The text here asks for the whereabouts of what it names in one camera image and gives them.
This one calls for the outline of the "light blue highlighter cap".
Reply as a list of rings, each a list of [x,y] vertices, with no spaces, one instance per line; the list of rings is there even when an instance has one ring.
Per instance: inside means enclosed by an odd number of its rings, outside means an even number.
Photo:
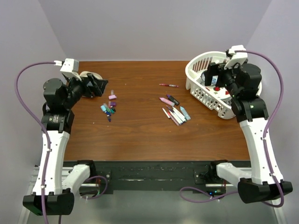
[[[102,105],[100,108],[101,108],[101,110],[102,110],[104,113],[107,112],[107,109],[106,109],[106,107],[105,107],[104,105]]]

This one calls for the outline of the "red pen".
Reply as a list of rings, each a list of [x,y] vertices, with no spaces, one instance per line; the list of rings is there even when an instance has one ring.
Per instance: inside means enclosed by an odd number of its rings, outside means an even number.
[[[174,84],[159,84],[160,86],[168,86],[168,87],[174,87],[174,88],[178,88],[178,85],[174,85]]]

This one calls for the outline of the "light blue highlighter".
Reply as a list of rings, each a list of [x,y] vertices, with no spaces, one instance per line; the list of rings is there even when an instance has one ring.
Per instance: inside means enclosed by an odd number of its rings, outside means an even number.
[[[190,120],[191,119],[190,115],[187,113],[187,111],[185,110],[184,107],[181,106],[180,107],[180,111],[182,112],[182,114],[184,115],[184,117],[185,117],[186,120]]]

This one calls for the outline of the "purple black highlighter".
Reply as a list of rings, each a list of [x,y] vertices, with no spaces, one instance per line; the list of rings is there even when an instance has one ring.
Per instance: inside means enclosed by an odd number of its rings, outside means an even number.
[[[169,94],[167,94],[166,95],[167,96],[167,98],[171,101],[171,102],[173,102],[175,105],[179,105],[180,103],[172,96],[172,95],[169,95]]]

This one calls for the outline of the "teal capped white marker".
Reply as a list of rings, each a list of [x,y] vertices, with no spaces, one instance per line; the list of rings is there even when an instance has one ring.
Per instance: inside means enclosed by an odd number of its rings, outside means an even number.
[[[174,112],[176,113],[176,115],[177,115],[178,117],[180,117],[180,119],[181,119],[183,122],[186,122],[186,118],[185,118],[185,116],[184,116],[183,114],[181,114],[175,107],[173,107],[173,110],[174,110]]]

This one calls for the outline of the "pink highlighter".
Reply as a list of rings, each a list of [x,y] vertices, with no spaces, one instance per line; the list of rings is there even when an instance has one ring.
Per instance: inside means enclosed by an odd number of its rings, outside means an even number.
[[[165,98],[159,98],[163,103],[170,105],[170,106],[174,106],[175,103],[173,103],[172,101],[165,99]]]

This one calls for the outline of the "pink clear pen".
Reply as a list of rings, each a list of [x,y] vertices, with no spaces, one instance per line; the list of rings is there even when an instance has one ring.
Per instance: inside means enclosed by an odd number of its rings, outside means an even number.
[[[175,117],[172,115],[171,111],[168,111],[168,115],[171,118],[171,120],[177,125],[179,126],[180,124],[177,122],[177,120],[175,119]]]

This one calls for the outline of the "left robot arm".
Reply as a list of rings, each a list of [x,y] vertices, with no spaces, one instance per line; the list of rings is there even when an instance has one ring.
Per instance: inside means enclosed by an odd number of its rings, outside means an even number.
[[[69,215],[75,194],[83,182],[96,180],[92,160],[80,160],[63,179],[64,153],[74,121],[72,107],[82,98],[101,97],[108,83],[99,74],[83,71],[80,78],[68,78],[64,84],[52,78],[43,85],[43,152],[32,193],[23,198],[23,206],[37,216]]]

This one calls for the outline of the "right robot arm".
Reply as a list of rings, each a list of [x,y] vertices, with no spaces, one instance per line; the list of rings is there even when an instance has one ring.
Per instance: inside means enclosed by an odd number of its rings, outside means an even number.
[[[211,163],[208,178],[213,183],[226,180],[238,189],[244,203],[280,199],[293,191],[292,183],[285,181],[273,153],[266,103],[258,96],[262,80],[259,67],[236,63],[226,68],[225,63],[210,63],[203,72],[205,85],[217,77],[216,86],[224,87],[231,96],[231,107],[244,134],[251,163],[251,173],[246,173],[223,160]]]

